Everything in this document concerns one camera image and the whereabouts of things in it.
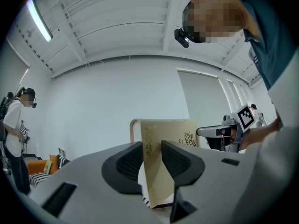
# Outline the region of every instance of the beige book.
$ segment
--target beige book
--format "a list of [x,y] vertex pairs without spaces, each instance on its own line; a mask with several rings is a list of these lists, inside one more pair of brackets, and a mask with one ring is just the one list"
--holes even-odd
[[174,181],[162,161],[161,141],[174,141],[182,145],[199,147],[197,128],[197,122],[190,119],[131,121],[130,140],[132,143],[141,141],[143,145],[144,171],[140,170],[139,176],[145,176],[145,180],[138,179],[138,183],[142,185],[143,195],[149,200],[151,208],[169,203],[169,197],[173,196],[174,192]]
[[51,161],[51,160],[47,160],[46,165],[45,165],[45,167],[44,167],[44,169],[43,169],[43,171],[44,171],[46,174],[49,174],[51,165],[52,165],[52,161]]

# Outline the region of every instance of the backpack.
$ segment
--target backpack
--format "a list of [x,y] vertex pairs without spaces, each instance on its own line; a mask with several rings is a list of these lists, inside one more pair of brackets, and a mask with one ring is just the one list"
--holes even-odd
[[3,126],[3,119],[7,113],[8,105],[8,98],[4,97],[0,105],[0,142],[5,141],[7,135],[7,131]]

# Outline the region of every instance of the cushion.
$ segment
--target cushion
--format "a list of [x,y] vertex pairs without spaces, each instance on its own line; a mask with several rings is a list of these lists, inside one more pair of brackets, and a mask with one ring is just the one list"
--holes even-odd
[[52,161],[49,174],[53,174],[58,170],[58,165],[57,165],[58,157],[57,155],[49,155],[49,156],[50,156],[50,160]]
[[29,182],[33,187],[36,187],[40,182],[45,181],[51,175],[44,172],[29,175]]
[[67,164],[68,162],[70,162],[69,160],[67,160],[66,158],[64,158],[63,156],[57,155],[58,157],[58,168],[61,169],[65,164]]

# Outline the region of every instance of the pillow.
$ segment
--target pillow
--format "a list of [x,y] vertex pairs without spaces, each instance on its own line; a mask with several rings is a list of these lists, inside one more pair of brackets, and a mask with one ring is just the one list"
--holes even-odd
[[65,164],[67,164],[68,162],[70,162],[69,160],[67,160],[66,158],[64,158],[63,156],[57,155],[57,165],[58,168],[61,169]]
[[50,160],[52,161],[52,165],[51,165],[49,174],[53,174],[59,169],[58,165],[57,165],[58,157],[57,157],[57,155],[49,155],[49,156],[50,156]]

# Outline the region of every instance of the ceiling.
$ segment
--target ceiling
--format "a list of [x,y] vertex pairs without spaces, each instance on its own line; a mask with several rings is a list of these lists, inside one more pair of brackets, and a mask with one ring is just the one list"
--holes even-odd
[[183,48],[173,36],[189,0],[36,0],[53,35],[47,42],[24,7],[13,27],[56,77],[78,66],[118,56],[176,56],[226,70],[249,84],[260,76],[243,32]]

